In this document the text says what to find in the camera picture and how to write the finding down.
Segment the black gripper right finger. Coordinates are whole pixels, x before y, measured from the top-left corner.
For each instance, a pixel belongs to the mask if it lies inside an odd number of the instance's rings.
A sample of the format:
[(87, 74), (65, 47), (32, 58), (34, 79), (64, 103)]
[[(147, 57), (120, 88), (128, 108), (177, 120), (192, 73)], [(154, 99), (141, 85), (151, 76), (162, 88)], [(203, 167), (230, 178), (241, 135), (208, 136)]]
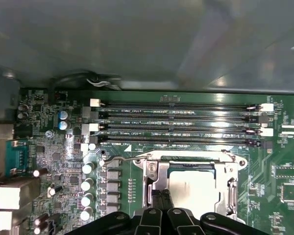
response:
[(265, 232), (215, 212), (196, 219), (191, 212), (173, 206), (169, 190), (164, 190), (164, 209), (178, 235), (264, 235)]

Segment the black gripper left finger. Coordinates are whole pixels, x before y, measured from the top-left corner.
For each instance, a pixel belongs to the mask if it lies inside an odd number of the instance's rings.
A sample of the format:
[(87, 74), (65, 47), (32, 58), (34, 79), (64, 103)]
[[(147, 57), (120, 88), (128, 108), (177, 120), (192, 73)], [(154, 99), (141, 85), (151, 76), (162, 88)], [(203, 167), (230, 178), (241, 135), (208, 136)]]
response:
[(160, 235), (165, 214), (165, 191), (152, 190), (152, 206), (134, 216), (117, 211), (68, 232), (69, 235)]

